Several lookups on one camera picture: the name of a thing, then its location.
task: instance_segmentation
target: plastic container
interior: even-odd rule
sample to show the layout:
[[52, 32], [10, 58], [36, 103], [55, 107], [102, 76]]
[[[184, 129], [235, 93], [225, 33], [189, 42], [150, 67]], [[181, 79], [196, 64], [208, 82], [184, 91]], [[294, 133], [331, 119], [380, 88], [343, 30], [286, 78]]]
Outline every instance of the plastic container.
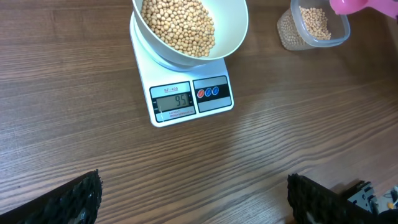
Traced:
[[[143, 0], [132, 0], [134, 11], [140, 12]], [[245, 0], [201, 0], [214, 20], [216, 45], [209, 57], [191, 57], [175, 50], [158, 38], [143, 20], [134, 13], [137, 26], [157, 54], [168, 61], [184, 66], [203, 65], [227, 57], [242, 44], [249, 27], [249, 13]]]
[[[300, 6], [306, 9], [323, 9], [328, 18], [330, 40], [318, 40], [308, 32], [300, 12]], [[351, 33], [347, 16], [336, 15], [329, 0], [292, 0], [290, 9], [278, 20], [277, 29], [282, 45], [287, 50], [334, 47], [346, 41]]]

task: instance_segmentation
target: red button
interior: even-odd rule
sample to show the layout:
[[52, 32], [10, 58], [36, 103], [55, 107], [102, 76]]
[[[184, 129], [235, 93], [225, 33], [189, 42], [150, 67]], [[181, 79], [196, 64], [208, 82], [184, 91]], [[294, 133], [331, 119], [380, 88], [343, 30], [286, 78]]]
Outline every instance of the red button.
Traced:
[[197, 95], [198, 95], [198, 98], [200, 99], [200, 98], [202, 98], [205, 95], [205, 91], [204, 90], [199, 90]]

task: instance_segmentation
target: pile of beans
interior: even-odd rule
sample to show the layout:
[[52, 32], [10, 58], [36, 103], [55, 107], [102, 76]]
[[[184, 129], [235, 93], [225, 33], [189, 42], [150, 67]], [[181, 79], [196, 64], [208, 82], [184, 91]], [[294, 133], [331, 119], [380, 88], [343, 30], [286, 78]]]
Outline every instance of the pile of beans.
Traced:
[[144, 0], [141, 16], [167, 45], [192, 57], [208, 57], [216, 44], [213, 18], [200, 0]]
[[[318, 40], [330, 40], [331, 33], [327, 29], [328, 19], [322, 9], [305, 9], [300, 7], [300, 11], [305, 26], [311, 35]], [[306, 50], [313, 48], [301, 38], [290, 9], [279, 19], [277, 28], [282, 45], [287, 50]]]

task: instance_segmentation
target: kitchen scale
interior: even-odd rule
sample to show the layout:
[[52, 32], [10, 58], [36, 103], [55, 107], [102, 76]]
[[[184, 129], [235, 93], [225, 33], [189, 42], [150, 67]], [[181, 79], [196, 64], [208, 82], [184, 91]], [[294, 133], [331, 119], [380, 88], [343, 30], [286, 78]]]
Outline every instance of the kitchen scale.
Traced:
[[155, 53], [134, 17], [130, 35], [150, 121], [158, 128], [229, 111], [234, 106], [224, 59], [184, 67]]

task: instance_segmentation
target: wooden tabletop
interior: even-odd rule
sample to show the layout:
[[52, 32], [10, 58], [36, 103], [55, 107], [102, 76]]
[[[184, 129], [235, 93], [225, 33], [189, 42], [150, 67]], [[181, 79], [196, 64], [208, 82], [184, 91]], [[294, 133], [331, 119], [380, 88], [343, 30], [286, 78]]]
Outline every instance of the wooden tabletop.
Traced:
[[0, 213], [99, 169], [97, 223], [285, 223], [287, 175], [335, 191], [397, 184], [398, 54], [385, 18], [342, 46], [289, 52], [288, 0], [248, 0], [226, 58], [232, 111], [151, 125], [129, 0], [0, 1]]

